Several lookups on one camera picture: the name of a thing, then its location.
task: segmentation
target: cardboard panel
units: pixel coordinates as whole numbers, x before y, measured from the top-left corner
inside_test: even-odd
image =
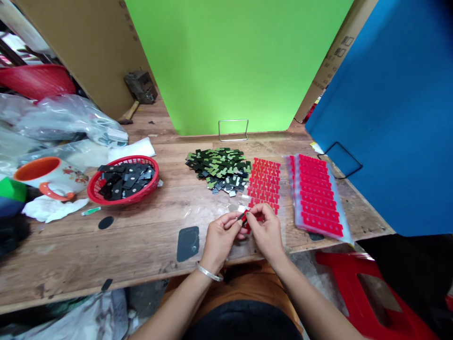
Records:
[[[319,70],[306,93],[295,118],[302,122],[311,107],[330,84],[335,73],[346,58],[363,25],[376,6],[378,0],[355,0],[344,19],[332,46],[324,58]]]
[[[182,135],[216,134],[222,119],[249,119],[250,132],[286,130],[352,4],[126,2]]]
[[[132,106],[123,77],[151,69],[124,1],[15,3],[104,113],[118,119]]]

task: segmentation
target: hammer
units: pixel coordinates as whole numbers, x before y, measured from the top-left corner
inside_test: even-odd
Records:
[[[118,123],[120,123],[121,125],[133,124],[134,122],[132,121],[132,116],[133,116],[134,112],[137,110],[139,104],[140,104],[139,101],[135,101],[132,104],[132,106],[129,109],[129,111],[124,116],[124,119],[119,120]]]

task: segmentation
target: floral pattern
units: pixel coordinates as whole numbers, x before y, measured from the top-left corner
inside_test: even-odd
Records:
[[[89,177],[80,170],[74,170],[70,165],[63,169],[63,173],[69,175],[69,179],[75,181],[76,183],[88,183]]]

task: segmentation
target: hammer handle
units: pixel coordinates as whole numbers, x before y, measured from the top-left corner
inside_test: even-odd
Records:
[[[129,111],[128,111],[127,114],[126,114],[125,119],[131,119],[131,118],[132,118],[132,116],[133,116],[135,110],[137,110],[139,104],[140,104],[139,101],[135,101],[135,102],[132,104],[131,108],[129,109]]]

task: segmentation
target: mug handle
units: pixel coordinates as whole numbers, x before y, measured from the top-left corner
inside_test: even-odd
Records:
[[[72,200],[75,196],[73,192],[67,194],[66,197],[56,194],[52,189],[49,188],[50,182],[42,182],[39,185],[39,191],[44,195],[49,196],[50,198],[56,199],[57,201],[69,201]]]

